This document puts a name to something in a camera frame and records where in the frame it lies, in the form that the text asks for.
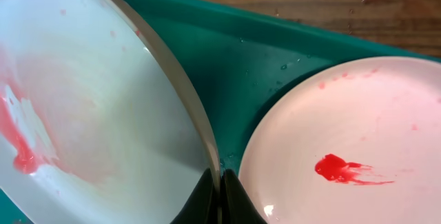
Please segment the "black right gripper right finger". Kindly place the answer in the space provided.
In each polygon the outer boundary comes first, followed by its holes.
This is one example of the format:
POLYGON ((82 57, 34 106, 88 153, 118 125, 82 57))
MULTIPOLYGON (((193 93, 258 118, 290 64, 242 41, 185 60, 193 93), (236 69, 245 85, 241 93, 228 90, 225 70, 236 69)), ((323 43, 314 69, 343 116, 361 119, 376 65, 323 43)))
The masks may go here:
POLYGON ((223 172, 220 192, 223 224, 267 224, 233 170, 226 169, 223 172))

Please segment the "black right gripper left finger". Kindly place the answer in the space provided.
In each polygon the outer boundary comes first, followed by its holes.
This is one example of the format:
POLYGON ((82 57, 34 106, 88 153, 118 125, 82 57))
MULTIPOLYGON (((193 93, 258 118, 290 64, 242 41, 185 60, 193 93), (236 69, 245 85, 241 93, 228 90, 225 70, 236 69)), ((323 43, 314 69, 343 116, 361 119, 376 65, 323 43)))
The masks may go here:
POLYGON ((212 173, 210 169, 206 169, 171 224, 217 224, 217 207, 212 173))

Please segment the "light blue plate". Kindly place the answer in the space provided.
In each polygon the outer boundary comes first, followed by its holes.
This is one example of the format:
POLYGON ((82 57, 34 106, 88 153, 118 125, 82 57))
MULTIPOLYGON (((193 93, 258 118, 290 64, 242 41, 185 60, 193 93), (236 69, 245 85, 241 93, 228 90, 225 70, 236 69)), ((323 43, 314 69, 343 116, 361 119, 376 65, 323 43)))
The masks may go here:
POLYGON ((171 223, 218 152, 124 0, 1 0, 1 189, 33 223, 171 223))

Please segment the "white pink plate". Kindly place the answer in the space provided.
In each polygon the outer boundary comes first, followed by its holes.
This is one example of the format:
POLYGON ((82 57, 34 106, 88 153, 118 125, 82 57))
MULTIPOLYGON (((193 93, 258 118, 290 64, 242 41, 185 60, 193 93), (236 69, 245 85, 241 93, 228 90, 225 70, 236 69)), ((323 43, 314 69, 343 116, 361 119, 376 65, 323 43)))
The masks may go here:
POLYGON ((268 223, 440 222, 440 64, 343 63, 258 124, 239 179, 268 223))

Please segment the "teal plastic tray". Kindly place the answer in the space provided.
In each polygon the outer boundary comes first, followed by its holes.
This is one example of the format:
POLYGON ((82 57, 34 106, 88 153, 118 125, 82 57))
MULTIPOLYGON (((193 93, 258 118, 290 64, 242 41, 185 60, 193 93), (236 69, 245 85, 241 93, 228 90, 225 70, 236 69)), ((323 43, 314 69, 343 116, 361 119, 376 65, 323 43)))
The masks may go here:
MULTIPOLYGON (((254 130, 294 87, 361 59, 409 57, 440 64, 438 59, 203 1, 124 1, 165 42, 203 105, 218 152, 217 223, 222 223, 223 172, 233 170, 240 181, 254 130)), ((1 222, 33 223, 2 189, 1 222)))

